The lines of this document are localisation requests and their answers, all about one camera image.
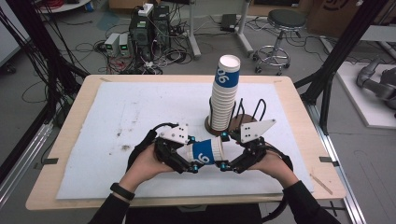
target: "wooden base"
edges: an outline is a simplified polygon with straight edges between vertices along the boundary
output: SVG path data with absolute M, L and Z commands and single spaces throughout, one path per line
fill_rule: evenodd
M 209 116 L 207 116 L 206 119 L 205 119 L 205 128 L 206 128 L 206 130 L 209 133 L 211 133 L 211 134 L 213 134 L 215 136 L 219 136 L 221 133 L 227 132 L 228 130 L 232 131 L 232 130 L 235 130 L 237 127 L 239 127 L 239 122 L 241 121 L 241 118 L 242 118 L 242 115 L 236 116 L 235 118 L 233 118 L 231 120 L 229 129 L 225 129 L 225 130 L 222 130 L 222 131 L 217 131 L 217 130 L 212 129 L 212 127 L 210 127 L 210 125 L 209 125 Z M 246 114 L 244 116 L 244 118 L 242 119 L 242 123 L 241 124 L 250 123 L 250 122 L 253 122 L 253 121 L 257 121 L 257 120 L 255 118 L 253 118 L 252 116 Z
M 241 121 L 241 118 L 242 118 L 242 115 L 238 115 L 238 116 L 236 116 L 235 118 L 233 118 L 231 120 L 230 130 L 235 130 L 236 128 L 239 127 L 239 122 Z M 253 122 L 253 121 L 257 121 L 257 120 L 255 118 L 253 118 L 252 116 L 246 114 L 244 116 L 244 118 L 242 119 L 242 123 L 241 124 L 250 123 L 250 122 Z

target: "black metal pole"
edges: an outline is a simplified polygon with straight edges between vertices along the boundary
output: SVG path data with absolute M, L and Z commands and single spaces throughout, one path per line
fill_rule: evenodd
M 320 69 L 310 77 L 295 83 L 298 88 L 311 82 L 306 92 L 301 95 L 303 101 L 311 105 L 316 103 L 320 94 L 327 88 L 326 94 L 323 94 L 322 97 L 322 108 L 320 110 L 320 127 L 326 134 L 328 134 L 326 125 L 331 91 L 329 82 L 332 82 L 338 68 L 361 40 L 361 37 L 387 2 L 388 0 L 365 0 Z

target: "gray stool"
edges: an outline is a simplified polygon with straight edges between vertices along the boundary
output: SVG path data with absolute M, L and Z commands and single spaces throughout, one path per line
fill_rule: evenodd
M 278 66 L 277 76 L 282 75 L 282 67 L 290 66 L 289 54 L 280 47 L 283 34 L 286 32 L 298 32 L 305 26 L 305 16 L 288 9 L 275 9 L 268 14 L 268 23 L 280 30 L 274 46 L 264 46 L 256 50 L 253 54 L 253 61 L 256 62 L 256 73 L 262 71 L 261 64 L 267 63 Z

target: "wooden table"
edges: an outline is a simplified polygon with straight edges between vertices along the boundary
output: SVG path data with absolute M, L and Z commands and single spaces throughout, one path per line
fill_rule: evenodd
M 82 124 L 87 117 L 97 90 L 102 82 L 201 82 L 212 83 L 213 76 L 96 76 L 85 79 L 78 97 L 62 127 L 49 154 L 49 158 L 59 158 L 57 164 L 45 165 L 26 202 L 29 210 L 100 207 L 104 200 L 57 200 L 65 166 L 70 152 L 78 139 Z M 241 83 L 274 84 L 289 120 L 295 141 L 301 150 L 305 166 L 311 176 L 316 199 L 342 199 L 345 189 L 332 163 L 320 162 L 319 157 L 328 157 L 317 131 L 309 118 L 300 96 L 288 77 L 241 76 Z M 188 205 L 215 203 L 259 203 L 279 201 L 281 195 L 230 195 L 221 197 L 185 197 L 134 199 L 131 206 Z

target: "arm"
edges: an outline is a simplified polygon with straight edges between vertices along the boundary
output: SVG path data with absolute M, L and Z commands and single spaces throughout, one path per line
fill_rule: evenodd
M 150 145 L 140 153 L 134 164 L 120 180 L 119 185 L 123 189 L 134 193 L 137 187 L 146 180 L 150 180 L 159 173 L 172 171 L 172 168 L 157 161 L 154 153 L 154 145 Z M 129 208 L 129 202 L 129 200 L 113 192 L 107 197 L 89 223 L 121 224 Z
M 320 207 L 303 182 L 299 181 L 276 153 L 267 151 L 265 157 L 249 169 L 260 170 L 279 181 L 297 223 L 339 223 L 335 217 Z

